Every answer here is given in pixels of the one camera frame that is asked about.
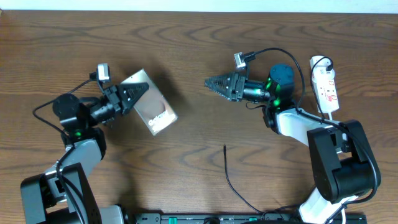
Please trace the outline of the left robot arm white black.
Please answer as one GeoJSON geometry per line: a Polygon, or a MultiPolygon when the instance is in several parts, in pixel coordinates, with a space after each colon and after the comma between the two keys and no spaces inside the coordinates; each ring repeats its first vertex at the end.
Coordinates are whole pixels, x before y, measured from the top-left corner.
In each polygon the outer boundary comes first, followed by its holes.
{"type": "Polygon", "coordinates": [[[22,181],[27,223],[134,223],[116,204],[100,208],[88,176],[104,158],[106,141],[99,124],[124,116],[149,89],[146,82],[112,85],[102,97],[77,98],[72,91],[50,101],[63,129],[64,155],[45,172],[22,181]]]}

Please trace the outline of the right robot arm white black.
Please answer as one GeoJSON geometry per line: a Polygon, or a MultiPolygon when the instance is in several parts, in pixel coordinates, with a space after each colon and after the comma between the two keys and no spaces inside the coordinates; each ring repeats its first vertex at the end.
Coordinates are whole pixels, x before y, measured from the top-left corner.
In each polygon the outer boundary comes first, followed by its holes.
{"type": "Polygon", "coordinates": [[[366,133],[359,121],[330,121],[299,108],[292,99],[294,71],[274,65],[265,82],[241,72],[207,78],[205,86],[229,101],[258,103],[273,132],[308,146],[315,188],[299,206],[304,223],[330,223],[347,205],[374,197],[381,184],[366,133]]]}

